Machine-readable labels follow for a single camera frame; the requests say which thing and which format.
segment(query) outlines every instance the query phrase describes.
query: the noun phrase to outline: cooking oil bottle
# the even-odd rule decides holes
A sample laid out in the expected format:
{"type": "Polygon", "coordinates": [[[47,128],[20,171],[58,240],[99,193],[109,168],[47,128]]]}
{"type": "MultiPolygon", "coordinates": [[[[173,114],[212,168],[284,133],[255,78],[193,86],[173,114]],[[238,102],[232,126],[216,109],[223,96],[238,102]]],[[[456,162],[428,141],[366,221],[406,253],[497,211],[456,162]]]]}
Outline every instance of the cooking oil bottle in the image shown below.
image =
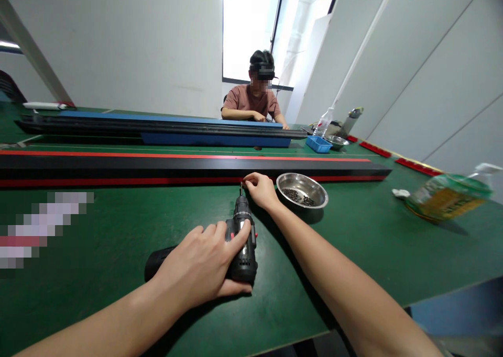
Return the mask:
{"type": "Polygon", "coordinates": [[[481,163],[470,176],[434,176],[407,198],[406,206],[418,216],[433,222],[451,220],[475,209],[491,197],[491,177],[500,170],[503,169],[481,163]]]}

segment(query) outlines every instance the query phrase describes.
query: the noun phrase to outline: person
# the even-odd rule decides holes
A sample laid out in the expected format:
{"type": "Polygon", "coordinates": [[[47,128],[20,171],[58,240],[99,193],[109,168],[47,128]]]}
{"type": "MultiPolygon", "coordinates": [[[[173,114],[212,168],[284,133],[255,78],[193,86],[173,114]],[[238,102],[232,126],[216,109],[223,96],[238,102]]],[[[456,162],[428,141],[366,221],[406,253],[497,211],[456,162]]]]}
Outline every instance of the person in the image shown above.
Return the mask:
{"type": "MultiPolygon", "coordinates": [[[[442,356],[384,289],[280,202],[269,177],[252,173],[244,182],[285,236],[358,356],[442,356]]],[[[149,282],[18,356],[138,356],[189,309],[217,297],[251,293],[249,284],[225,278],[248,239],[250,223],[230,242],[225,242],[226,227],[223,221],[206,229],[197,226],[149,282]]]]}
{"type": "Polygon", "coordinates": [[[234,86],[227,94],[221,109],[224,120],[266,121],[267,114],[283,129],[288,127],[279,109],[278,100],[269,89],[269,81],[274,78],[274,58],[265,51],[255,51],[250,57],[250,84],[234,86]]]}

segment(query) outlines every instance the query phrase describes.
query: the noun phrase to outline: stainless steel bowl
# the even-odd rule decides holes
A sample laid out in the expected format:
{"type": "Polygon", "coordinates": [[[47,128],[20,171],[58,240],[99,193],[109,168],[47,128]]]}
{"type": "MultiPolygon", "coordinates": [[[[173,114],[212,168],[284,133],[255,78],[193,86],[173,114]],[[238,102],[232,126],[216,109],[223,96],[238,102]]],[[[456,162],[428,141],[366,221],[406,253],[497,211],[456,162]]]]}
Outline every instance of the stainless steel bowl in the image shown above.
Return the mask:
{"type": "Polygon", "coordinates": [[[348,140],[345,140],[342,137],[336,135],[326,136],[324,137],[324,139],[331,143],[332,148],[334,148],[335,150],[340,150],[341,148],[349,145],[348,140]]]}
{"type": "Polygon", "coordinates": [[[305,209],[321,209],[324,208],[329,202],[329,196],[327,195],[325,189],[317,182],[308,176],[296,174],[296,173],[285,173],[281,174],[276,179],[276,185],[278,186],[279,192],[283,197],[301,208],[305,209]],[[304,204],[297,203],[285,194],[285,190],[294,190],[299,195],[300,199],[304,196],[308,196],[314,201],[314,206],[308,206],[304,204]]]}

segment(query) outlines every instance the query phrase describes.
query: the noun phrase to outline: pink t-shirt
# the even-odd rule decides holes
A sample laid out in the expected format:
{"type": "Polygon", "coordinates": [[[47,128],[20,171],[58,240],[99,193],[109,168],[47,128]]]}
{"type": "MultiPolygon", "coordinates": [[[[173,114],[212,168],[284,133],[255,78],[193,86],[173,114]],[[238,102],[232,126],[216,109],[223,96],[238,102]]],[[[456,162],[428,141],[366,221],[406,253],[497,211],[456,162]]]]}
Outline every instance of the pink t-shirt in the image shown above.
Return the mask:
{"type": "Polygon", "coordinates": [[[250,92],[249,85],[234,86],[229,91],[223,107],[244,111],[253,110],[266,117],[270,114],[273,118],[281,114],[278,100],[270,89],[267,89],[260,97],[256,97],[250,92]]]}

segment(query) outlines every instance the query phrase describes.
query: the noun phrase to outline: right hand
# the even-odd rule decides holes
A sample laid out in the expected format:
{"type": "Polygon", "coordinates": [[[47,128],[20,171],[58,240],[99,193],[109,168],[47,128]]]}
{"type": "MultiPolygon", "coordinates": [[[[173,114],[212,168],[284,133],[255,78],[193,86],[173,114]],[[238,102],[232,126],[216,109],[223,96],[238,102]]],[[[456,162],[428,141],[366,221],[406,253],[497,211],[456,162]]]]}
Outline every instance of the right hand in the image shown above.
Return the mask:
{"type": "Polygon", "coordinates": [[[251,173],[244,177],[243,182],[245,182],[253,201],[259,207],[269,211],[273,207],[281,205],[274,189],[274,183],[267,175],[251,173]]]}
{"type": "Polygon", "coordinates": [[[152,282],[158,290],[174,293],[181,313],[217,297],[251,293],[252,286],[225,278],[232,259],[248,240],[252,226],[225,241],[227,224],[220,221],[206,230],[197,226],[166,257],[152,282]]]}
{"type": "Polygon", "coordinates": [[[254,111],[253,118],[255,121],[266,121],[266,117],[256,111],[254,111]]]}

